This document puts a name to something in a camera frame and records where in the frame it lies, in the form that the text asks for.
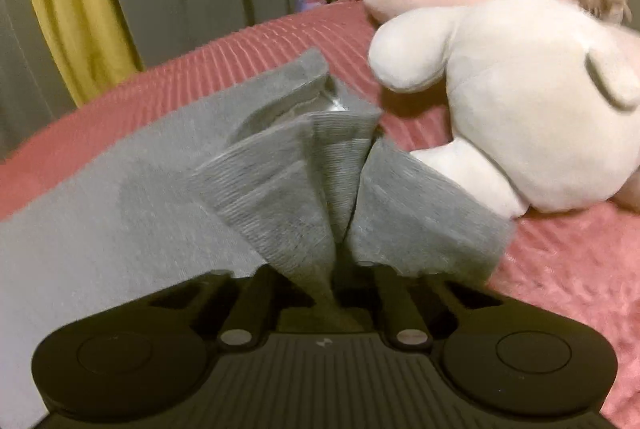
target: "silver bolt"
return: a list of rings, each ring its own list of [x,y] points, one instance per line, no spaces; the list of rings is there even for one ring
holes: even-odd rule
[[[226,330],[220,335],[220,340],[227,346],[244,346],[250,343],[252,338],[247,330]]]
[[[429,335],[422,330],[407,329],[398,332],[396,339],[405,346],[420,346],[429,340]]]

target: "feet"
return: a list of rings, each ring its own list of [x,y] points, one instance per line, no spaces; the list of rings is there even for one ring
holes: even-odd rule
[[[507,177],[462,138],[442,147],[413,151],[412,155],[503,218],[519,218],[529,208]]]

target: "purple object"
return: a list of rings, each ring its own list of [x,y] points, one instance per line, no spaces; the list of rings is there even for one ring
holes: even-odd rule
[[[294,11],[295,13],[299,13],[325,4],[325,0],[296,0],[296,8]]]

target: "plush leg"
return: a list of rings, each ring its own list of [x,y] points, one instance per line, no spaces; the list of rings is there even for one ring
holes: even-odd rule
[[[462,138],[442,147],[413,151],[412,155],[504,218],[518,218],[529,208],[504,174]]]
[[[640,169],[631,175],[613,201],[634,212],[640,212]]]

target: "pink bedspread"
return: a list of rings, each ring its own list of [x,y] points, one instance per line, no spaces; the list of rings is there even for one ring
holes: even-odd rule
[[[0,219],[119,138],[311,46],[335,75],[385,109],[382,125],[402,148],[443,144],[449,139],[444,88],[406,96],[382,91],[366,62],[373,30],[360,0],[342,0],[242,30],[133,77],[0,165]],[[570,216],[521,219],[491,284],[603,333],[620,363],[604,414],[620,428],[640,429],[640,216],[603,203]]]

